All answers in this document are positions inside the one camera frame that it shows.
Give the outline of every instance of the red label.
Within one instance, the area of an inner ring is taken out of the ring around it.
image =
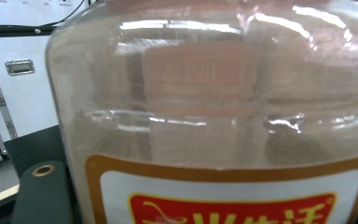
[[[191,202],[131,197],[136,224],[324,224],[334,193],[278,202]]]

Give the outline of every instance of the product label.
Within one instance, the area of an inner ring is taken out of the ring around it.
[[[343,224],[358,213],[358,158],[265,170],[87,161],[97,223]]]
[[[131,210],[135,223],[326,223],[335,201],[334,193],[248,203],[187,202],[134,195]]]

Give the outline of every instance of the clear plastic container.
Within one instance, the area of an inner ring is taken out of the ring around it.
[[[54,32],[47,57],[85,223],[101,215],[94,154],[217,174],[358,158],[349,1],[100,1]]]

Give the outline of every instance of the plastic jar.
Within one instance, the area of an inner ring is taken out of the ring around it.
[[[107,0],[48,70],[85,223],[352,223],[358,6]]]

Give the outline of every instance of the black cable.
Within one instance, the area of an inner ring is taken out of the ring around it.
[[[43,25],[40,25],[40,26],[32,26],[32,25],[31,26],[28,26],[28,25],[0,25],[0,28],[7,28],[7,27],[9,27],[9,28],[30,28],[30,27],[33,27],[33,28],[37,28],[37,27],[45,28],[47,26],[53,26],[53,25],[56,25],[58,23],[66,21],[69,17],[74,15],[74,13],[77,12],[79,10],[79,8],[83,5],[83,3],[84,3],[84,0],[82,0],[80,2],[80,4],[75,8],[75,10],[71,12],[71,14],[69,14],[67,17],[63,18],[60,21],[55,21],[55,22],[43,24]]]
[[[55,21],[55,22],[48,23],[48,24],[44,24],[44,25],[41,25],[41,26],[53,26],[53,25],[56,25],[56,24],[58,24],[58,23],[61,23],[61,22],[66,21],[68,18],[70,18],[72,15],[74,15],[75,12],[77,12],[77,11],[79,10],[79,8],[81,7],[81,5],[83,5],[83,3],[84,3],[84,0],[82,0],[82,1],[80,2],[80,4],[77,6],[77,8],[75,8],[75,10],[74,10],[71,14],[69,14],[67,17],[63,18],[62,20],[60,20],[60,21]]]

